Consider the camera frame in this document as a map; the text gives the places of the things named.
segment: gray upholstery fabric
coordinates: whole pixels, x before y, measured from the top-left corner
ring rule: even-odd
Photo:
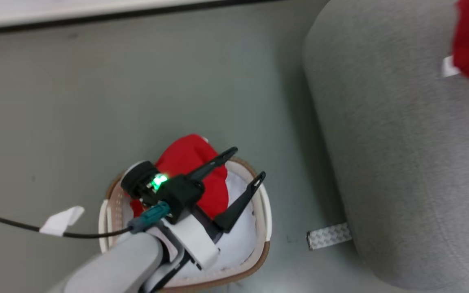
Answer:
[[[456,0],[332,0],[305,72],[354,241],[393,285],[469,293],[469,81]]]

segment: teal connector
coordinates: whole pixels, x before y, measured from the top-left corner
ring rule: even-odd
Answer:
[[[143,232],[147,230],[147,228],[153,226],[153,224],[167,216],[169,214],[169,211],[170,208],[166,202],[159,202],[158,204],[149,208],[149,210],[143,212],[140,217],[129,221],[128,227],[132,228],[132,234]]]

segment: green light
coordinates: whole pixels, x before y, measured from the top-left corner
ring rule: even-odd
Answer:
[[[155,189],[155,191],[158,190],[158,188],[160,187],[160,185],[163,183],[163,182],[166,182],[168,180],[168,178],[166,177],[166,175],[164,174],[157,174],[155,176],[155,178],[153,178],[153,180],[151,181],[151,186],[153,186],[153,189]]]

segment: gray floor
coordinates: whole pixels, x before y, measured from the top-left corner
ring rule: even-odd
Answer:
[[[305,232],[344,221],[301,65],[325,0],[285,0],[0,35],[0,215],[41,224],[74,205],[95,232],[110,180],[197,132],[267,171],[272,247],[218,292],[400,293],[352,243],[310,252]],[[0,225],[0,289],[41,292],[97,241]]]

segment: white basket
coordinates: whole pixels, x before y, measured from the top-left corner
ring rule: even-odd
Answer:
[[[257,175],[248,163],[232,158],[225,164],[229,172],[233,172],[243,178],[247,183],[251,182]],[[106,192],[106,199],[101,205],[99,212],[99,233],[113,232],[123,228],[123,200],[120,174],[110,185]],[[173,278],[164,287],[164,291],[197,291],[205,288],[220,286],[235,282],[250,276],[257,271],[265,262],[270,248],[270,237],[272,234],[272,216],[269,197],[265,186],[260,185],[252,199],[254,217],[256,219],[256,246],[253,253],[241,265],[228,267],[219,271],[208,271],[203,275],[193,278]],[[106,252],[113,247],[117,237],[101,238],[101,252]]]

